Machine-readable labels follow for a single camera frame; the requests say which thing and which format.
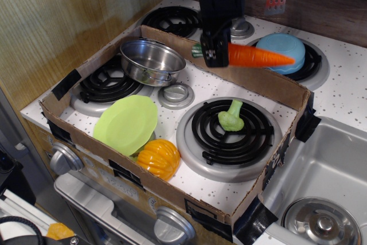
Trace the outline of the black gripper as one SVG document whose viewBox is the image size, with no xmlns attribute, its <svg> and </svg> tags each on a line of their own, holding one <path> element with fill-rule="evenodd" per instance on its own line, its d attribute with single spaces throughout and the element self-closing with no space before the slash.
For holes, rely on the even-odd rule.
<svg viewBox="0 0 367 245">
<path fill-rule="evenodd" d="M 245 0 L 199 0 L 201 9 L 201 50 L 209 68 L 229 65 L 228 44 L 232 20 L 245 13 Z"/>
</svg>

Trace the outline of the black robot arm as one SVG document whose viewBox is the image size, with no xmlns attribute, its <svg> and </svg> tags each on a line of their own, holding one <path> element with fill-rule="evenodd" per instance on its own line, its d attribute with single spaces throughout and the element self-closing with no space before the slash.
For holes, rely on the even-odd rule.
<svg viewBox="0 0 367 245">
<path fill-rule="evenodd" d="M 207 67 L 229 65 L 228 44 L 234 19 L 244 15 L 245 0 L 199 0 L 202 54 Z"/>
</svg>

